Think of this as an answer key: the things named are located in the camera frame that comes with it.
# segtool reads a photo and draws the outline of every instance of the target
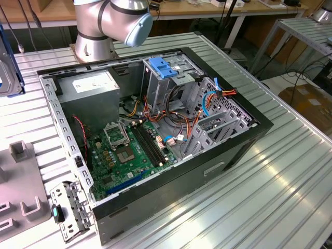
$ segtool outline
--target motherboard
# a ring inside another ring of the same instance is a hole
[[[119,123],[89,138],[95,199],[102,200],[177,163],[161,140],[150,121],[130,126]]]

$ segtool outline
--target blue pcie slot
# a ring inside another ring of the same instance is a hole
[[[116,193],[117,191],[120,191],[120,190],[122,190],[122,189],[124,189],[124,188],[126,188],[126,187],[128,187],[128,186],[130,186],[130,185],[132,185],[132,184],[134,184],[134,183],[136,183],[136,182],[142,180],[142,179],[143,179],[143,175],[144,175],[146,172],[147,172],[147,171],[144,171],[144,172],[142,172],[141,174],[135,176],[134,178],[129,179],[129,180],[125,181],[124,183],[119,184],[118,186],[115,186],[115,187],[113,187],[113,188],[110,188],[108,191],[106,191],[106,194],[107,194],[107,195],[110,195],[110,194],[112,194],[112,193]]]

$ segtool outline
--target expansion slot bracket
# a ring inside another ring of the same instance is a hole
[[[52,213],[65,243],[89,230],[94,223],[92,211],[79,182],[60,183],[50,194]]]

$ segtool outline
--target red cable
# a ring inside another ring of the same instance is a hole
[[[85,130],[84,130],[84,125],[82,124],[81,120],[79,120],[78,117],[73,115],[73,118],[75,118],[77,120],[77,122],[79,122],[79,124],[81,125],[81,129],[83,132],[83,137],[84,137],[84,147],[85,147],[85,163],[87,163],[87,158],[88,158],[88,145],[87,145],[87,136],[85,134]]]

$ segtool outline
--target blue drive bay latch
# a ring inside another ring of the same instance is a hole
[[[156,70],[163,79],[178,75],[178,72],[171,69],[169,63],[164,61],[161,57],[151,58],[149,59],[149,62],[154,70]]]

